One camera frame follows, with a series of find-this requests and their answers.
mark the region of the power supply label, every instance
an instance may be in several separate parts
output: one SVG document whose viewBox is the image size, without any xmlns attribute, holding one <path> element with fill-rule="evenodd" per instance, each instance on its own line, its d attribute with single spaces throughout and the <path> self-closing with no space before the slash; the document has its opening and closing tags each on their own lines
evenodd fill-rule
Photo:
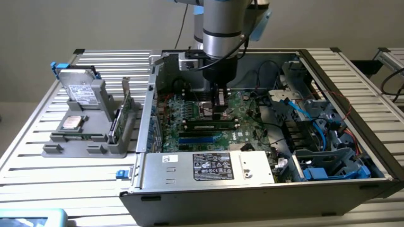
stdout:
<svg viewBox="0 0 404 227">
<path fill-rule="evenodd" d="M 233 180 L 229 153 L 193 154 L 193 179 L 196 181 Z"/>
</svg>

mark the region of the barcode label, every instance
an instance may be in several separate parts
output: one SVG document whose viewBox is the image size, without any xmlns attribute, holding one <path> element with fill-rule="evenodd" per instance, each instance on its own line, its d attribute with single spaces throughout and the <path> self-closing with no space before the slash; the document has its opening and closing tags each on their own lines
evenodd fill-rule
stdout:
<svg viewBox="0 0 404 227">
<path fill-rule="evenodd" d="M 97 105 L 94 92 L 89 85 L 69 85 L 69 90 L 80 105 Z"/>
</svg>

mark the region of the gray wall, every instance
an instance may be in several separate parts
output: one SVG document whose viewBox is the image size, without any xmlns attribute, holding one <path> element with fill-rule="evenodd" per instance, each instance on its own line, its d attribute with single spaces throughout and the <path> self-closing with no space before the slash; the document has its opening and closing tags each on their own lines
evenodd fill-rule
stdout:
<svg viewBox="0 0 404 227">
<path fill-rule="evenodd" d="M 262 39 L 250 47 L 330 47 L 370 58 L 380 46 L 404 47 L 402 0 L 272 0 Z M 184 5 L 166 0 L 0 1 L 0 101 L 37 102 L 52 61 L 76 48 L 173 48 Z M 178 47 L 192 45 L 192 10 Z"/>
</svg>

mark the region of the blue latch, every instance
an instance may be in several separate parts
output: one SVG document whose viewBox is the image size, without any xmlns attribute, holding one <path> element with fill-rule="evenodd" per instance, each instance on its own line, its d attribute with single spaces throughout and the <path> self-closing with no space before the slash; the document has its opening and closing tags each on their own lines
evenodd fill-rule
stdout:
<svg viewBox="0 0 404 227">
<path fill-rule="evenodd" d="M 70 64 L 68 64 L 68 63 L 58 63 L 56 68 L 57 69 L 66 69 L 69 66 L 70 66 Z"/>
<path fill-rule="evenodd" d="M 50 69 L 52 69 L 52 72 L 56 76 L 56 79 L 58 79 L 58 75 L 57 75 L 57 72 L 56 72 L 56 62 L 54 61 L 50 63 Z"/>
<path fill-rule="evenodd" d="M 52 69 L 52 72 L 56 76 L 56 79 L 58 79 L 56 69 L 66 69 L 69 66 L 70 66 L 70 64 L 68 64 L 68 63 L 58 63 L 57 65 L 56 65 L 54 61 L 50 63 L 50 69 Z"/>
<path fill-rule="evenodd" d="M 128 170 L 118 170 L 116 172 L 116 179 L 128 179 L 129 178 L 129 171 Z"/>
<path fill-rule="evenodd" d="M 308 181 L 324 180 L 345 180 L 345 179 L 365 179 L 370 178 L 370 171 L 368 167 L 361 166 L 357 171 L 352 171 L 345 175 L 328 176 L 324 168 L 306 168 L 302 170 L 304 177 Z"/>
</svg>

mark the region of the aluminum extrusion table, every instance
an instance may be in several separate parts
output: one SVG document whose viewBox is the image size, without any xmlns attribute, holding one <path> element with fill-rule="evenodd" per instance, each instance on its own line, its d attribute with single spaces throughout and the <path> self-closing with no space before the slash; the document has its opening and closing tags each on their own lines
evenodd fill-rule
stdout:
<svg viewBox="0 0 404 227">
<path fill-rule="evenodd" d="M 378 60 L 393 73 L 404 68 L 404 48 L 378 48 L 378 52 L 373 59 Z M 394 104 L 398 108 L 404 109 L 404 96 L 398 96 Z"/>
<path fill-rule="evenodd" d="M 390 101 L 341 53 L 308 49 L 353 108 L 404 166 L 404 118 Z M 120 80 L 130 77 L 130 94 L 142 102 L 148 84 L 149 51 L 85 51 L 76 65 L 94 65 L 106 81 L 108 93 L 122 97 Z M 129 181 L 116 180 L 116 171 L 133 165 L 124 159 L 42 158 L 42 144 L 68 110 L 68 99 L 54 82 L 2 158 L 0 159 L 0 208 L 62 208 L 69 226 L 136 226 L 117 197 Z M 373 199 L 341 217 L 297 218 L 209 226 L 404 226 L 404 191 Z"/>
</svg>

